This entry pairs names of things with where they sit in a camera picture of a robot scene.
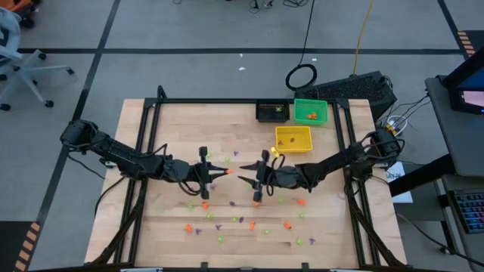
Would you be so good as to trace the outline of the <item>yellow plastic basket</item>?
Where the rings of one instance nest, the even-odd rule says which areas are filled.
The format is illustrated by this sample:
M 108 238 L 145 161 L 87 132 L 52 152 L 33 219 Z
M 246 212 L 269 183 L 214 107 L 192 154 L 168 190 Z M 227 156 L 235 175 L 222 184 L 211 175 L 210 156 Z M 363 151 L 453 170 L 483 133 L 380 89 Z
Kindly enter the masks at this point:
M 275 128 L 275 148 L 282 153 L 307 153 L 312 150 L 312 135 L 308 126 L 278 126 Z

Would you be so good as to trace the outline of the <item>grey side desk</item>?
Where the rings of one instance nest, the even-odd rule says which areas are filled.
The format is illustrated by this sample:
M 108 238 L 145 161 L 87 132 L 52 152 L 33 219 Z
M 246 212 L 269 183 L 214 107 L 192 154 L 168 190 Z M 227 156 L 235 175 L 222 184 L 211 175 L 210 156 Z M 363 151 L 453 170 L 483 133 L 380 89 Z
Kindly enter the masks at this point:
M 454 111 L 448 90 L 438 78 L 425 81 L 455 171 L 484 177 L 484 115 Z

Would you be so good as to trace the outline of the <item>black computer tower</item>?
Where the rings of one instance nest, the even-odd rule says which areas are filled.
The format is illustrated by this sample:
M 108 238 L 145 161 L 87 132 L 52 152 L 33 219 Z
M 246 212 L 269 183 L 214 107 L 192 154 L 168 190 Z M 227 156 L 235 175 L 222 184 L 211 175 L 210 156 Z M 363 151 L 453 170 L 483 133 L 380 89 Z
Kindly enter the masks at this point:
M 310 100 L 368 100 L 373 120 L 380 118 L 395 102 L 392 82 L 380 71 L 350 76 L 295 91 L 295 98 Z

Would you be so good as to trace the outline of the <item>black orange-striped floor mat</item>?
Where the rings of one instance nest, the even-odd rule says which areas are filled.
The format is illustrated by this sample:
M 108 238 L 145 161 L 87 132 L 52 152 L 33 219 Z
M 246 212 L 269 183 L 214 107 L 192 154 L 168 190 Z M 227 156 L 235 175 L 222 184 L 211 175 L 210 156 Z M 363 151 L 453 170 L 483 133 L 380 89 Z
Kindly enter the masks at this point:
M 0 272 L 27 272 L 41 225 L 37 221 L 0 221 Z
M 458 31 L 458 38 L 465 57 L 471 57 L 484 49 L 484 30 Z

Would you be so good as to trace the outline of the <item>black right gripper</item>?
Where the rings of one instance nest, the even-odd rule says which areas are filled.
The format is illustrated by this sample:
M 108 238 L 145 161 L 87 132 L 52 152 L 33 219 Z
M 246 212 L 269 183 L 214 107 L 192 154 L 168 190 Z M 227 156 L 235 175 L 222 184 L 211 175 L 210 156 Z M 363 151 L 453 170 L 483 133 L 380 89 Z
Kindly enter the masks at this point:
M 239 176 L 242 181 L 247 182 L 252 188 L 255 188 L 253 194 L 254 201 L 261 201 L 263 192 L 262 188 L 266 188 L 269 196 L 273 194 L 274 187 L 285 189 L 297 189 L 302 186 L 301 172 L 293 166 L 280 166 L 279 168 L 267 166 L 270 154 L 267 150 L 262 151 L 262 160 L 254 162 L 250 165 L 242 165 L 241 169 L 255 169 L 256 180 Z

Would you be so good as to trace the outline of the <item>white paper sheet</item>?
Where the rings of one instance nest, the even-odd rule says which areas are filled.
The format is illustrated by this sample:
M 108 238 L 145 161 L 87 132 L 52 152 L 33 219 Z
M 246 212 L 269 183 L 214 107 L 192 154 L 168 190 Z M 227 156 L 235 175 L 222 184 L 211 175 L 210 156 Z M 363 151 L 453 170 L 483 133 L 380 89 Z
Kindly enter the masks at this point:
M 401 162 L 396 162 L 394 165 L 386 170 L 386 179 L 388 183 L 393 182 L 395 179 L 405 175 L 405 170 Z M 394 204 L 411 204 L 413 198 L 410 192 L 401 193 L 398 196 L 392 198 Z

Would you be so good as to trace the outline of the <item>black monitor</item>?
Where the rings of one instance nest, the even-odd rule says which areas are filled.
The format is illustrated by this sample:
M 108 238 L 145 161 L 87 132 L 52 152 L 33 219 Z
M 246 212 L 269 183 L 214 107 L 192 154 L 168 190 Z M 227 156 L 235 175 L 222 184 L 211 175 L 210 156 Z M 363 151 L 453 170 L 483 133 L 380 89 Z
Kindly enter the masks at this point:
M 441 79 L 455 111 L 484 114 L 484 48 Z

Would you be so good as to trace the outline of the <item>white office chair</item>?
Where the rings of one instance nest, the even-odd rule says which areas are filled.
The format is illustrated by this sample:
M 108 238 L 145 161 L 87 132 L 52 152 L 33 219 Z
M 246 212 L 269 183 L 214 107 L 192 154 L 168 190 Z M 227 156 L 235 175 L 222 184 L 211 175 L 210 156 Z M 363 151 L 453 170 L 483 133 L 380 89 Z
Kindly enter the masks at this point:
M 9 111 L 11 106 L 2 101 L 19 85 L 25 83 L 32 93 L 50 108 L 54 106 L 52 100 L 46 100 L 40 94 L 37 84 L 31 75 L 56 70 L 65 70 L 69 75 L 75 74 L 67 65 L 61 66 L 34 66 L 37 60 L 46 60 L 47 55 L 36 49 L 30 56 L 24 57 L 19 52 L 21 17 L 8 9 L 0 7 L 0 82 L 6 82 L 5 88 L 0 91 L 0 110 Z

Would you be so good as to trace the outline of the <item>black plastic basket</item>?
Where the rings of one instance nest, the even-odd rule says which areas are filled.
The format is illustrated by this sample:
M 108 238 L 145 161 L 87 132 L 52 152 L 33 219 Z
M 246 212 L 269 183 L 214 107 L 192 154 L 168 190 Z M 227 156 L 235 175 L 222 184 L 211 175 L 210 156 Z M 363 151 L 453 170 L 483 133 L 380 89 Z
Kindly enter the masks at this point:
M 282 112 L 275 111 L 282 107 Z M 256 101 L 256 119 L 259 122 L 285 123 L 290 118 L 289 103 L 283 99 L 261 99 Z

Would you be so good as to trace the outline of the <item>grey keyboard desk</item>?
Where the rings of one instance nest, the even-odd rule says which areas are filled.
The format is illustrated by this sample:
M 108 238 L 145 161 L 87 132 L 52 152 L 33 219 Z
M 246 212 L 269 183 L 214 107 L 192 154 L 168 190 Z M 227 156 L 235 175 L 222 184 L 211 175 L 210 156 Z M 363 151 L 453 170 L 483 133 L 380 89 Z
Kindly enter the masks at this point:
M 440 178 L 443 188 L 438 196 L 439 204 L 442 207 L 443 216 L 449 234 L 447 242 L 450 248 L 475 262 L 469 262 L 473 272 L 484 272 L 484 233 L 466 233 L 453 202 L 451 192 L 453 190 L 484 189 L 484 178 L 466 178 L 458 175 L 444 175 Z

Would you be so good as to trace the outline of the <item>green plastic basket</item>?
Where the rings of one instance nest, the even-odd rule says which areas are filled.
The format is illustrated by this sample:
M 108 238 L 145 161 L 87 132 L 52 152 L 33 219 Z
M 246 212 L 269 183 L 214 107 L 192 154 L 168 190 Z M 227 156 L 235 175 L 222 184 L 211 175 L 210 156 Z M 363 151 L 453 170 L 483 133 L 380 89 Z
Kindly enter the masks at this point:
M 295 99 L 294 122 L 303 125 L 323 125 L 327 122 L 327 102 L 324 100 Z M 317 119 L 307 119 L 308 114 L 317 113 Z

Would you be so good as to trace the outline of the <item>orange chair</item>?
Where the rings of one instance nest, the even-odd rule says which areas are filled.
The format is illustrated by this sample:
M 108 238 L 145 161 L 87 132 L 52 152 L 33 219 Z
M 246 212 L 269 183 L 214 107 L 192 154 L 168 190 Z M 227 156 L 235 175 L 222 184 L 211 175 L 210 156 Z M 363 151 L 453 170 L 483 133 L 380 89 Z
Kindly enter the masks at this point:
M 20 16 L 20 26 L 32 29 L 35 26 L 33 15 L 42 0 L 0 0 L 0 7 Z

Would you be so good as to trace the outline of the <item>backlit keyboard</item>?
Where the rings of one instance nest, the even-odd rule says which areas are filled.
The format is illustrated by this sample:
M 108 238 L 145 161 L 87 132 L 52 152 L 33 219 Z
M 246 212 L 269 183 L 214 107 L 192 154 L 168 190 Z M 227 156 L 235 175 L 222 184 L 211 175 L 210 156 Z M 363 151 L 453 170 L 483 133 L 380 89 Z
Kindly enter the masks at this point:
M 484 233 L 484 189 L 453 190 L 451 201 L 466 233 Z

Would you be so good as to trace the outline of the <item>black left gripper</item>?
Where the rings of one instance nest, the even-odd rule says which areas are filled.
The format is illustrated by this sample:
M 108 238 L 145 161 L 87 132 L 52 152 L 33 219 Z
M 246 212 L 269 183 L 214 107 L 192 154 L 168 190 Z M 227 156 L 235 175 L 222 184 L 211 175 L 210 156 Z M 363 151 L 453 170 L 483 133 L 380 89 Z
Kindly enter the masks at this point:
M 217 179 L 227 175 L 228 169 L 218 167 L 206 161 L 208 153 L 207 147 L 199 148 L 199 155 L 201 162 L 195 165 L 189 165 L 187 162 L 180 159 L 170 159 L 164 162 L 164 177 L 168 181 L 178 184 L 183 192 L 190 196 L 201 195 L 202 199 L 209 199 L 209 191 L 207 184 L 210 179 Z M 221 173 L 210 174 L 210 171 L 222 171 Z M 190 190 L 188 186 L 192 186 L 195 190 Z

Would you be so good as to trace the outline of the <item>black desk support beam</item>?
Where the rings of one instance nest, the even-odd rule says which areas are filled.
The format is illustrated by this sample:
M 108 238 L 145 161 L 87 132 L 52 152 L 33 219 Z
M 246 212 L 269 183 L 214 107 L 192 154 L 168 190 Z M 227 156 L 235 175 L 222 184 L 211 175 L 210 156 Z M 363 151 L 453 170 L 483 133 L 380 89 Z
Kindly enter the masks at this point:
M 389 184 L 389 191 L 391 196 L 398 196 L 424 184 L 435 181 L 443 175 L 454 173 L 454 163 L 451 155 L 447 154 L 395 179 Z

